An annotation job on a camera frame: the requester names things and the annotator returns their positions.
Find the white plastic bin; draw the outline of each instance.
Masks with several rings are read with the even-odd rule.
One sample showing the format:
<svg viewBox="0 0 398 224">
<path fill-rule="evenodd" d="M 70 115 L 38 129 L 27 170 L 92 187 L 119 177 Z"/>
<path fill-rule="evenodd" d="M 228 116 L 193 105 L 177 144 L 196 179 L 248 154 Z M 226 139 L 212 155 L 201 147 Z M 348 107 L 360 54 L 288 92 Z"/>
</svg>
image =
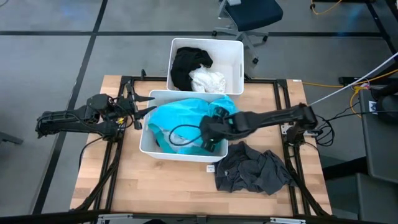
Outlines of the white plastic bin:
<svg viewBox="0 0 398 224">
<path fill-rule="evenodd" d="M 168 90 L 152 90 L 149 96 L 154 97 L 154 100 L 148 101 L 147 107 L 160 106 L 167 103 L 171 103 L 178 100 L 184 100 L 187 98 L 199 98 L 206 100 L 207 102 L 215 101 L 219 98 L 224 97 L 224 94 L 217 93 L 197 93 L 191 91 L 168 91 Z M 139 143 L 139 150 L 144 152 L 156 159 L 171 159 L 177 161 L 192 161 L 192 162 L 217 162 L 224 158 L 228 153 L 228 141 L 222 140 L 220 149 L 215 152 L 214 156 L 196 156 L 196 155 L 183 155 L 183 154 L 172 154 L 164 153 L 162 149 L 155 143 L 155 135 L 148 128 L 148 120 L 151 114 L 156 109 L 149 112 L 144 119 L 144 125 L 142 128 L 141 140 Z"/>
<path fill-rule="evenodd" d="M 243 64 L 243 44 L 234 40 L 212 40 L 212 39 L 189 39 L 175 38 L 172 41 L 170 51 L 169 70 L 167 72 L 167 89 L 178 90 L 173 84 L 170 71 L 173 66 L 177 50 L 181 47 L 195 47 L 206 50 L 213 60 L 211 72 L 221 72 L 225 76 L 225 94 L 234 96 L 243 93 L 244 64 Z"/>
</svg>

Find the white cable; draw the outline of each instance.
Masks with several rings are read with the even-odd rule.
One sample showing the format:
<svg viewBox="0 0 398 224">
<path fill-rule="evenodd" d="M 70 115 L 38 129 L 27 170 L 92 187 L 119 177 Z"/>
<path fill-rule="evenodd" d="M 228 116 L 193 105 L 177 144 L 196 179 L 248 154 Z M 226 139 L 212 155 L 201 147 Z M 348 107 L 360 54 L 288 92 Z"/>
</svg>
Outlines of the white cable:
<svg viewBox="0 0 398 224">
<path fill-rule="evenodd" d="M 383 65 L 385 65 L 387 62 L 391 61 L 391 60 L 392 60 L 394 57 L 396 57 L 397 55 L 398 55 L 398 53 L 395 53 L 393 56 L 391 56 L 389 59 L 387 59 L 385 62 L 383 62 L 381 65 L 379 65 L 377 68 L 373 69 L 371 72 L 369 72 L 368 74 L 366 74 L 366 75 L 363 76 L 362 78 L 360 78 L 360 79 L 356 80 L 355 82 L 353 82 L 353 83 L 351 83 L 351 84 L 345 86 L 344 88 L 341 88 L 341 89 L 335 91 L 334 93 L 331 93 L 331 94 L 329 94 L 329 95 L 327 95 L 327 96 L 325 96 L 325 97 L 323 97 L 323 98 L 321 98 L 321 99 L 319 99 L 319 100 L 317 100 L 317 101 L 311 103 L 309 106 L 312 106 L 312 105 L 314 105 L 315 103 L 319 103 L 319 102 L 321 102 L 322 100 L 324 100 L 324 99 L 326 99 L 326 98 L 329 98 L 329 97 L 333 96 L 334 94 L 336 94 L 336 93 L 338 93 L 338 92 L 341 92 L 341 91 L 343 91 L 343 90 L 349 88 L 351 85 L 354 85 L 355 83 L 360 82 L 361 80 L 364 80 L 366 77 L 372 75 L 372 73 L 374 73 L 375 71 L 377 71 L 379 68 L 381 68 L 381 67 L 382 67 Z"/>
</svg>

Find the teal fabric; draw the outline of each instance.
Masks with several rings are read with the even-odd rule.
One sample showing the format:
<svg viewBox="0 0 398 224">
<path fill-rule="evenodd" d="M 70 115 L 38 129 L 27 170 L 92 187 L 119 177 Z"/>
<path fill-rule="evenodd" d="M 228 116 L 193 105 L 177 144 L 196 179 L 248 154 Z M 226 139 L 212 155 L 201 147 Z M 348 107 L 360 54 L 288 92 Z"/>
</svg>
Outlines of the teal fabric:
<svg viewBox="0 0 398 224">
<path fill-rule="evenodd" d="M 177 152 L 168 144 L 169 132 L 180 124 L 191 124 L 199 126 L 202 117 L 205 115 L 213 116 L 216 107 L 223 107 L 228 110 L 230 114 L 238 112 L 233 101 L 224 96 L 211 103 L 198 98 L 190 98 L 180 100 L 166 105 L 161 105 L 155 109 L 148 121 L 148 127 L 154 132 L 157 142 L 164 152 L 191 154 L 191 155 L 211 155 L 210 152 L 202 149 L 202 139 L 197 139 L 192 145 L 177 147 Z M 186 139 L 192 140 L 200 135 L 200 130 L 193 127 L 177 128 L 173 134 Z"/>
</svg>

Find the wooden table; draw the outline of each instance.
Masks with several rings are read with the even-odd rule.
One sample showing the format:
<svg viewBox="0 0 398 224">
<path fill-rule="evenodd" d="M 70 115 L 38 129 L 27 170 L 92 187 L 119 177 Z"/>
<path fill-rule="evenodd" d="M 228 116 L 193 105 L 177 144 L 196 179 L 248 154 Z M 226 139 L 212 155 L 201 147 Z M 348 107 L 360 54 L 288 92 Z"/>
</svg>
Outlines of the wooden table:
<svg viewBox="0 0 398 224">
<path fill-rule="evenodd" d="M 120 80 L 119 75 L 106 75 L 101 93 L 116 97 Z M 291 104 L 305 103 L 302 83 L 293 80 L 287 80 L 287 83 Z M 139 95 L 147 96 L 151 90 L 166 89 L 166 82 L 136 82 L 134 87 Z M 284 105 L 282 89 L 280 96 Z M 245 83 L 244 93 L 235 103 L 244 111 L 262 113 L 276 110 L 273 86 Z M 137 105 L 143 109 L 146 102 Z M 97 137 L 95 134 L 89 135 L 88 142 Z M 140 137 L 141 131 L 134 128 L 126 130 L 111 207 L 113 212 L 292 216 L 287 186 L 273 195 L 247 190 L 220 192 L 216 189 L 214 174 L 206 172 L 208 164 L 154 159 L 139 150 Z M 284 160 L 278 125 L 258 129 L 243 141 L 261 152 L 270 149 Z M 306 141 L 315 144 L 312 138 L 306 137 Z M 70 208 L 79 206 L 97 184 L 105 146 L 106 142 L 99 141 L 87 147 Z M 312 146 L 303 145 L 300 147 L 300 155 L 309 191 L 322 208 L 331 214 L 317 150 Z M 298 188 L 295 189 L 298 210 L 303 213 L 301 194 Z M 107 192 L 106 186 L 101 208 L 104 208 Z"/>
</svg>

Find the yellow cable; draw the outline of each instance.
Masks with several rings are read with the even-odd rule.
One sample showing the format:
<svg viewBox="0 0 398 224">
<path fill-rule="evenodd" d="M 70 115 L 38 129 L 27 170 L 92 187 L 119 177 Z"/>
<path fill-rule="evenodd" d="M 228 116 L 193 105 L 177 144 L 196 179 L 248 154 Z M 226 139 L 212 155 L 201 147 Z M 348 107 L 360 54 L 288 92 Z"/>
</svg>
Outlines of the yellow cable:
<svg viewBox="0 0 398 224">
<path fill-rule="evenodd" d="M 355 90 L 354 94 L 352 95 L 351 99 L 349 99 L 349 106 L 351 108 L 351 111 L 353 113 L 356 113 L 355 110 L 354 110 L 354 107 L 353 107 L 354 97 L 359 93 L 360 90 L 366 90 L 366 88 L 365 87 L 360 87 L 360 86 L 355 86 L 354 90 Z"/>
<path fill-rule="evenodd" d="M 336 7 L 342 0 L 336 2 L 336 4 L 334 4 L 332 7 L 330 7 L 329 9 L 323 11 L 323 12 L 315 12 L 315 4 L 313 3 L 313 0 L 311 0 L 311 9 L 313 11 L 313 13 L 315 15 L 322 15 L 324 13 L 327 13 L 328 11 L 332 10 L 334 7 Z"/>
<path fill-rule="evenodd" d="M 371 79 L 369 79 L 369 80 L 367 80 L 367 81 L 363 81 L 363 82 L 359 82 L 359 83 L 355 83 L 355 84 L 363 84 L 363 83 L 371 82 L 371 81 L 373 81 L 373 80 L 377 80 L 377 79 L 379 79 L 379 78 L 388 76 L 388 75 L 393 74 L 393 73 L 395 73 L 395 72 L 398 72 L 398 69 L 395 69 L 394 71 L 391 71 L 391 72 L 386 73 L 386 74 L 384 74 L 384 75 L 381 75 L 381 76 L 379 76 L 379 77 L 371 78 Z"/>
<path fill-rule="evenodd" d="M 383 75 L 381 75 L 381 76 L 379 76 L 379 77 L 371 78 L 371 79 L 369 79 L 369 80 L 366 80 L 366 81 L 363 81 L 363 82 L 358 82 L 358 83 L 355 83 L 355 84 L 358 85 L 358 84 L 368 83 L 368 82 L 377 80 L 377 79 L 379 79 L 379 78 L 382 78 L 382 77 L 386 77 L 386 76 L 388 76 L 388 75 L 391 75 L 391 74 L 393 74 L 393 73 L 395 73 L 395 72 L 398 72 L 398 69 L 395 69 L 394 71 L 391 71 L 391 72 L 389 72 L 389 73 L 383 74 Z M 303 84 L 305 84 L 305 85 L 313 85 L 313 86 L 320 86 L 320 87 L 330 87 L 330 88 L 342 88 L 342 87 L 344 87 L 343 85 L 324 85 L 324 84 L 309 83 L 309 82 L 303 82 Z"/>
<path fill-rule="evenodd" d="M 355 97 L 357 94 L 358 94 L 358 92 L 355 91 L 355 93 L 352 95 L 351 99 L 349 99 L 349 106 L 351 107 L 351 111 L 352 111 L 353 113 L 356 113 L 355 110 L 354 110 L 354 108 L 353 108 L 353 100 L 354 100 L 354 97 Z"/>
<path fill-rule="evenodd" d="M 315 85 L 315 86 L 320 86 L 320 87 L 330 87 L 330 88 L 341 88 L 341 87 L 344 87 L 343 85 L 324 85 L 324 84 L 309 83 L 309 82 L 303 82 L 303 84 Z"/>
</svg>

